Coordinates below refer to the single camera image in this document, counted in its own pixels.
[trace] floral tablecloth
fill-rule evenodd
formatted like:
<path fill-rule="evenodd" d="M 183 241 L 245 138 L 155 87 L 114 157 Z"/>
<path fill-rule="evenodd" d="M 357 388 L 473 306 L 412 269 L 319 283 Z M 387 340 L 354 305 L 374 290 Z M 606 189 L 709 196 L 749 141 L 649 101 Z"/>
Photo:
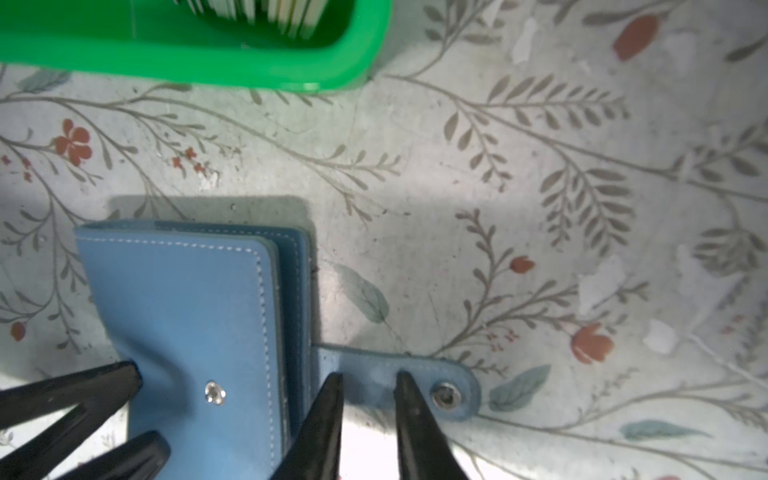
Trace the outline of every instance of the floral tablecloth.
<path fill-rule="evenodd" d="M 116 358 L 74 225 L 293 225 L 316 339 L 477 375 L 480 414 L 442 425 L 471 478 L 765 478 L 767 19 L 395 2 L 370 79 L 325 95 L 4 65 L 2 386 Z M 391 414 L 348 410 L 342 477 L 395 478 Z"/>

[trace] metal snap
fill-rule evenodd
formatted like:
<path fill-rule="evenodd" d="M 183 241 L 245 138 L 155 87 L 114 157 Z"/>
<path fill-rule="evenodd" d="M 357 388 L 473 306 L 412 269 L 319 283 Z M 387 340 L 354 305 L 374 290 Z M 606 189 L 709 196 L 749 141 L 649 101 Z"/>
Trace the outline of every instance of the metal snap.
<path fill-rule="evenodd" d="M 226 397 L 227 392 L 224 392 L 218 383 L 212 380 L 205 384 L 205 399 L 208 403 L 223 405 Z"/>
<path fill-rule="evenodd" d="M 432 401 L 437 408 L 450 412 L 453 409 L 457 409 L 462 404 L 462 394 L 459 392 L 456 385 L 448 382 L 443 382 L 432 387 Z"/>

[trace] white stitching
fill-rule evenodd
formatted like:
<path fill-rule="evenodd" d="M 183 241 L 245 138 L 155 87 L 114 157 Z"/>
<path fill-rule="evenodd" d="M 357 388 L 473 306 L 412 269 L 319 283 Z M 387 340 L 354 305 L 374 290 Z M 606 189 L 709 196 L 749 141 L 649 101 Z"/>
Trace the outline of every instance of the white stitching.
<path fill-rule="evenodd" d="M 147 240 L 131 240 L 128 238 L 89 238 L 89 237 L 77 237 L 78 240 L 87 240 L 91 242 L 125 242 L 125 243 L 150 243 Z M 168 245 L 171 247 L 179 246 L 180 244 L 178 242 L 166 242 L 163 240 L 152 240 L 151 241 L 153 245 Z M 208 248 L 213 249 L 216 248 L 215 246 L 211 245 L 198 245 L 197 243 L 192 243 L 189 245 L 189 247 L 197 247 L 197 248 Z M 275 463 L 275 434 L 274 434 L 274 424 L 273 424 L 273 412 L 272 412 L 272 383 L 270 381 L 270 357 L 269 357 L 269 347 L 268 347 L 268 341 L 266 337 L 266 301 L 264 300 L 264 282 L 262 278 L 262 270 L 261 270 L 261 256 L 258 252 L 252 251 L 250 248 L 245 249 L 248 253 L 253 254 L 256 257 L 256 271 L 257 271 L 257 277 L 259 279 L 259 304 L 261 308 L 261 323 L 262 323 L 262 331 L 263 331 L 263 338 L 264 338 L 264 370 L 266 372 L 266 399 L 267 399 L 267 405 L 269 408 L 269 417 L 270 417 L 270 467 L 274 466 Z"/>

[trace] blue leather wallet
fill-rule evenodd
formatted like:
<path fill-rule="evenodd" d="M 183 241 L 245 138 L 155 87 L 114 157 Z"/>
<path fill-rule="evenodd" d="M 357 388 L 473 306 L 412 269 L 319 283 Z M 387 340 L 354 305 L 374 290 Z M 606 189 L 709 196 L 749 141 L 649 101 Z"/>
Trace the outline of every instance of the blue leather wallet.
<path fill-rule="evenodd" d="M 461 421 L 480 405 L 477 379 L 441 359 L 311 345 L 310 240 L 301 230 L 150 220 L 76 230 L 94 303 L 144 386 L 128 435 L 158 430 L 173 454 L 159 478 L 269 478 L 330 372 L 345 400 L 394 407 L 396 373 L 425 398 L 449 384 L 461 402 L 430 407 Z M 206 401 L 206 385 L 226 394 Z"/>

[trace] green basket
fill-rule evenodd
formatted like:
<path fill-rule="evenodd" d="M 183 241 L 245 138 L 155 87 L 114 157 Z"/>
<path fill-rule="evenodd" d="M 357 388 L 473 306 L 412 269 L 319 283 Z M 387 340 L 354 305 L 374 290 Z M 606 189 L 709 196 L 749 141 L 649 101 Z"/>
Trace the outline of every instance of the green basket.
<path fill-rule="evenodd" d="M 391 0 L 329 0 L 310 40 L 171 0 L 0 0 L 0 61 L 176 82 L 323 91 L 364 79 Z"/>

